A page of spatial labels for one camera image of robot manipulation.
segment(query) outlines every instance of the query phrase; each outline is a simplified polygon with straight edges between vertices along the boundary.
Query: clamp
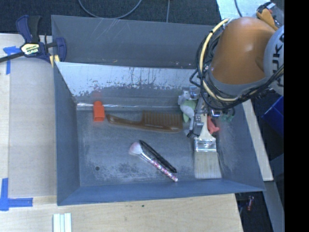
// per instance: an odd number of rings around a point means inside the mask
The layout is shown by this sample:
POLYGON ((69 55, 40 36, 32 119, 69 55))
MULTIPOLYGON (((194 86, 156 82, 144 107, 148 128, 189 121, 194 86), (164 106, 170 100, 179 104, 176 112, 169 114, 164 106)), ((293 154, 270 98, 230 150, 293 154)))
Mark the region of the clamp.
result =
POLYGON ((53 56, 48 52, 48 49, 55 46, 58 48, 59 60, 64 61, 67 54, 64 38, 59 37, 56 38, 55 42, 47 43, 45 37, 45 43, 40 42, 40 37, 38 35, 38 23, 40 19, 41 16, 39 15, 24 15, 16 21, 17 31, 23 36, 25 43, 20 46, 21 52, 0 58, 0 63, 25 56, 27 58, 39 58, 53 64, 53 56))

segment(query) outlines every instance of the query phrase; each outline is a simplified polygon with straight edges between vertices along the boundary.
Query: wooden brush handle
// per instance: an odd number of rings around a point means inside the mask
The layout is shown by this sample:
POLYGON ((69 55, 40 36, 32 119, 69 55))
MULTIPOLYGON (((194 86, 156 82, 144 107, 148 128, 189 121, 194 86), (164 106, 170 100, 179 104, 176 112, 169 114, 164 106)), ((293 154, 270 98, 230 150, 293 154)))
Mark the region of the wooden brush handle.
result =
POLYGON ((201 121, 204 122, 204 125, 201 130, 201 134, 198 137, 198 139, 203 141, 213 141, 215 142, 215 138, 209 133, 208 127, 207 127, 207 114, 201 114, 201 121))

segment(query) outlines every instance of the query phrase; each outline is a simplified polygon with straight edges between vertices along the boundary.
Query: red object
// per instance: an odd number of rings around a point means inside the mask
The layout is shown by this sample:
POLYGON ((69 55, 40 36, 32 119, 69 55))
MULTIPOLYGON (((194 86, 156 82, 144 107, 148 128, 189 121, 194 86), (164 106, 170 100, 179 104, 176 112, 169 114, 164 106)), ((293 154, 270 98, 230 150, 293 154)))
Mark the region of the red object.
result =
POLYGON ((209 131, 210 134, 213 134, 214 132, 218 131, 220 128, 216 127, 213 123, 213 121, 211 120, 210 116, 207 116, 207 129, 209 131))
POLYGON ((93 103, 93 121, 103 121, 105 118, 105 111, 102 102, 95 101, 93 103))

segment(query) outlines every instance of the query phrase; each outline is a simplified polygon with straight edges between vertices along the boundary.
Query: wires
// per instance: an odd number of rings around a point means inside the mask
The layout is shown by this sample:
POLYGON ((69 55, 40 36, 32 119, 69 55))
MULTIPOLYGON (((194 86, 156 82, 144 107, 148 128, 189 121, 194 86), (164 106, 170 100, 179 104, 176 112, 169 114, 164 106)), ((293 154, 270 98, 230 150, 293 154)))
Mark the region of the wires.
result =
POLYGON ((134 11, 137 9, 137 7, 140 5, 141 1, 142 1, 142 0, 140 0, 140 1, 135 5, 135 7, 134 7, 131 11, 129 11, 128 13, 126 13, 126 14, 124 14, 124 15, 122 15, 122 16, 119 16, 119 17, 115 17, 115 18, 104 18, 104 17, 101 17, 101 16, 97 16, 97 15, 95 15, 95 14, 89 12, 89 11, 83 6, 81 0, 78 0, 78 3, 79 3, 79 5, 81 6, 81 8, 82 8, 87 14, 89 14, 89 15, 91 15, 91 16, 93 16, 93 17, 96 17, 96 18, 103 18, 103 19, 121 19, 121 18, 124 18, 124 17, 128 16, 128 15, 131 14, 132 12, 134 12, 134 11))
POLYGON ((234 3, 235 3, 235 6, 236 6, 236 9, 237 9, 237 11, 238 11, 239 16, 242 17, 242 14, 241 14, 241 12, 240 12, 240 9, 239 9, 239 7, 238 7, 238 5, 237 5, 237 0, 234 0, 234 3))

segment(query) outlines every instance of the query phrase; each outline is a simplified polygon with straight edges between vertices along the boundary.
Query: paint brush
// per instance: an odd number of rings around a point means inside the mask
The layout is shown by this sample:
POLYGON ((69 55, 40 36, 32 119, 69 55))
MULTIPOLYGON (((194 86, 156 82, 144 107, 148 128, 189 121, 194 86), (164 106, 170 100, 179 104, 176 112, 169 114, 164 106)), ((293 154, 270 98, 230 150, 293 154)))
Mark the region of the paint brush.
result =
POLYGON ((164 173, 167 177, 171 178, 173 181, 177 182, 178 178, 172 174, 170 171, 168 171, 166 168, 164 168, 160 163, 158 163, 155 160, 152 160, 149 156, 147 156, 144 152, 143 149, 141 148, 140 143, 135 142, 131 145, 129 149, 129 154, 133 156, 139 156, 145 161, 149 162, 152 164, 154 167, 156 167, 158 170, 160 170, 162 173, 164 173))
POLYGON ((194 138, 194 174, 197 179, 222 178, 217 154, 216 138, 213 137, 207 126, 207 114, 201 115, 204 122, 201 134, 194 138))

